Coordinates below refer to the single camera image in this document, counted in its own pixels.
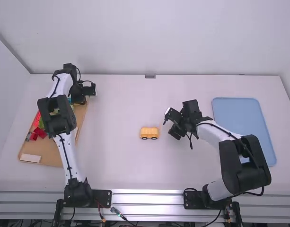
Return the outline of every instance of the wooden board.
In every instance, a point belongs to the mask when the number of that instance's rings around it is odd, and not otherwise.
[[[77,143],[78,138],[79,138],[79,132],[85,118],[87,106],[88,106],[88,103],[86,102],[85,105],[74,105],[73,107],[73,111],[77,119],[77,132],[76,132],[76,137],[75,137],[75,143]],[[35,128],[36,127],[32,125],[29,131],[33,132]],[[21,147],[21,150],[18,154],[19,160],[21,159],[22,154],[41,156],[40,161],[36,164],[63,167],[59,150],[55,142],[53,141],[53,139],[49,139],[48,136],[46,136],[44,139],[38,137],[36,141],[33,141],[33,140],[24,141]]]

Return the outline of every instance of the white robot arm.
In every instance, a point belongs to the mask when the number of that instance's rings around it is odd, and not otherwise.
[[[92,189],[76,159],[74,129],[77,123],[68,97],[72,103],[84,105],[86,96],[96,95],[96,85],[91,82],[91,86],[84,87],[84,81],[77,80],[76,70],[69,63],[64,64],[62,70],[55,71],[52,75],[52,89],[47,97],[37,101],[45,131],[55,141],[62,159],[65,170],[64,199],[73,207],[89,205]]]
[[[265,161],[258,138],[254,135],[242,136],[226,130],[216,124],[210,117],[203,117],[197,100],[183,102],[180,112],[168,108],[165,121],[171,120],[173,125],[169,134],[177,140],[190,133],[191,136],[211,144],[220,154],[222,178],[203,186],[199,197],[205,207],[237,196],[248,190],[262,188],[271,183],[271,174]],[[240,156],[249,158],[249,162],[241,163]]]

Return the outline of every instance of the metal frame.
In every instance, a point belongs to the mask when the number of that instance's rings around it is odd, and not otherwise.
[[[112,204],[130,221],[208,222],[218,210],[185,210],[180,190],[112,190]],[[53,219],[56,201],[62,192],[0,192],[0,219]],[[244,222],[290,223],[290,195],[241,195]],[[109,209],[101,209],[106,220],[121,220]],[[64,208],[62,219],[72,217]],[[74,219],[100,220],[97,208],[76,208]],[[222,214],[217,222],[223,222]]]

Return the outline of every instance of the blue mat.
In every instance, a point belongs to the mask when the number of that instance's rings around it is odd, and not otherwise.
[[[217,97],[212,101],[212,108],[217,124],[241,135],[255,135],[262,146],[268,166],[276,164],[267,125],[256,99]]]

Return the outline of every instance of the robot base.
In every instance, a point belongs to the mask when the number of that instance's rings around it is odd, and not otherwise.
[[[184,208],[186,210],[223,210],[232,204],[232,199],[224,199],[217,202],[205,202],[202,191],[185,191]]]
[[[87,207],[91,208],[110,208],[111,207],[111,190],[94,190],[92,189],[93,200]],[[70,202],[64,200],[64,207],[83,207],[83,206],[74,206]]]

